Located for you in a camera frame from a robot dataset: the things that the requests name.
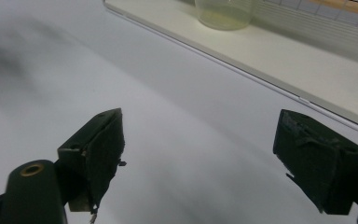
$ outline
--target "grid pattern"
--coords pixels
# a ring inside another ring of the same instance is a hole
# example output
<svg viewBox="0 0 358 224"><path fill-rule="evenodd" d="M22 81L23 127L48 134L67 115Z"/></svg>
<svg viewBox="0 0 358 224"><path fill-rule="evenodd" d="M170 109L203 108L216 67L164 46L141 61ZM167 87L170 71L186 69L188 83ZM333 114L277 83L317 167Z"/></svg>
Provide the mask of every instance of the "grid pattern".
<svg viewBox="0 0 358 224"><path fill-rule="evenodd" d="M358 27L358 0L265 0Z"/></svg>

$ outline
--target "transparent cup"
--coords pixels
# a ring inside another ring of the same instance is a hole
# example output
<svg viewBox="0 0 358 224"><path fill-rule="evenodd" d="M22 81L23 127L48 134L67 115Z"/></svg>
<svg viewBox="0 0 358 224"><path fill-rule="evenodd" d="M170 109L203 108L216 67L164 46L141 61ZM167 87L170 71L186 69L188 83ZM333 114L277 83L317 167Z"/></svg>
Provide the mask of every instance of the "transparent cup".
<svg viewBox="0 0 358 224"><path fill-rule="evenodd" d="M196 0L199 21L217 30L238 30L252 19L255 0Z"/></svg>

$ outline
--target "white surface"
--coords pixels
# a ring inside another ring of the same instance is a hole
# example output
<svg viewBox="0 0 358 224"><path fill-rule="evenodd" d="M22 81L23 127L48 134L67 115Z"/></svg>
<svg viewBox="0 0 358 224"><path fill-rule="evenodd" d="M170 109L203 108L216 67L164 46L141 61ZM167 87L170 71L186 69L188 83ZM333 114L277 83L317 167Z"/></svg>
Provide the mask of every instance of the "white surface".
<svg viewBox="0 0 358 224"><path fill-rule="evenodd" d="M97 223L355 223L320 215L272 154L280 110L358 132L94 1L0 0L0 193L27 161L122 107L126 148ZM89 215L68 213L69 223Z"/></svg>
<svg viewBox="0 0 358 224"><path fill-rule="evenodd" d="M185 0L105 0L112 10L358 123L358 62L250 25L222 32ZM156 13L156 8L163 8Z"/></svg>

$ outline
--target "white plastic tray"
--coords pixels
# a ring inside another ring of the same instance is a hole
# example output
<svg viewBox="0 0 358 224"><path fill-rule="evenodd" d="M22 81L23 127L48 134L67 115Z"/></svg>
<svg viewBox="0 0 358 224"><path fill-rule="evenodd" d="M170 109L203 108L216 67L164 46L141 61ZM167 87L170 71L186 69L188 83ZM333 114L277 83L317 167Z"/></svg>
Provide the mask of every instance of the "white plastic tray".
<svg viewBox="0 0 358 224"><path fill-rule="evenodd" d="M180 42L358 123L358 62L250 25L216 31L186 0L105 0L105 5Z"/></svg>

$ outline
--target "metal pin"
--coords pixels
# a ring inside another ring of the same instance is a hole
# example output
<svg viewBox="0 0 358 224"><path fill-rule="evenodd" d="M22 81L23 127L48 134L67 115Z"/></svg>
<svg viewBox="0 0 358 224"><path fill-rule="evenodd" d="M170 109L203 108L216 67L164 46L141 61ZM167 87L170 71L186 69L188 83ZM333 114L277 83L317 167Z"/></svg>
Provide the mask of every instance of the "metal pin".
<svg viewBox="0 0 358 224"><path fill-rule="evenodd" d="M126 161L120 161L118 163L118 166L126 166L127 165L127 162Z"/></svg>
<svg viewBox="0 0 358 224"><path fill-rule="evenodd" d="M89 224L94 224L95 219L97 219L97 214L96 213L92 214L92 217L91 217L91 220L89 221Z"/></svg>

